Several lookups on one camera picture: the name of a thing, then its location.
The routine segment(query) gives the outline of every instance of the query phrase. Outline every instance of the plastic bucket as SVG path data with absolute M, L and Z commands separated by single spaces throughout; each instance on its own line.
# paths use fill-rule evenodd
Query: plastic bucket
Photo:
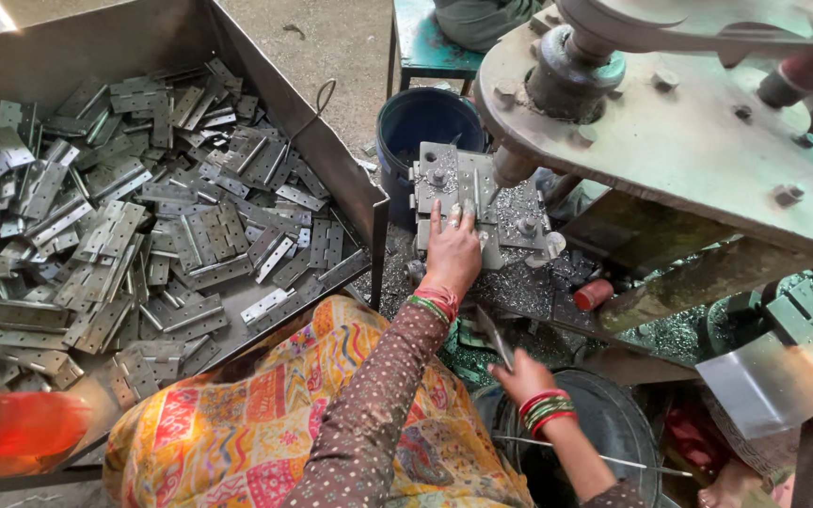
M 658 447 L 649 422 L 618 384 L 579 369 L 561 370 L 554 374 L 554 379 L 573 399 L 579 427 L 598 453 L 657 466 Z M 479 389 L 471 399 L 489 435 L 532 438 L 519 422 L 516 406 L 500 385 Z M 579 505 L 553 448 L 505 439 L 491 439 L 491 442 L 517 472 L 526 475 L 528 489 L 537 506 L 563 508 Z M 646 506 L 658 506 L 661 476 L 657 472 L 612 462 L 607 466 L 614 471 L 616 478 L 625 478 L 642 493 Z
M 391 198 L 390 221 L 415 231 L 409 208 L 413 185 L 409 168 L 419 156 L 419 143 L 452 143 L 461 150 L 481 152 L 485 134 L 475 110 L 452 92 L 435 87 L 404 90 L 378 111 L 376 152 L 381 163 L 381 186 Z

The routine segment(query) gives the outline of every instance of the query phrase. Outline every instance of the colorful printed fabric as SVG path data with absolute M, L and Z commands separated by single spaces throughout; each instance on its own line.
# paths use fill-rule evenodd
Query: colorful printed fabric
M 108 441 L 112 497 L 159 508 L 278 506 L 303 477 L 325 408 L 389 327 L 343 296 L 324 300 L 308 319 L 276 333 L 275 340 L 302 326 L 261 359 L 245 354 L 129 411 Z M 403 412 L 388 505 L 532 506 L 525 477 L 503 468 L 465 387 L 434 356 Z M 337 504 L 363 502 L 321 502 Z

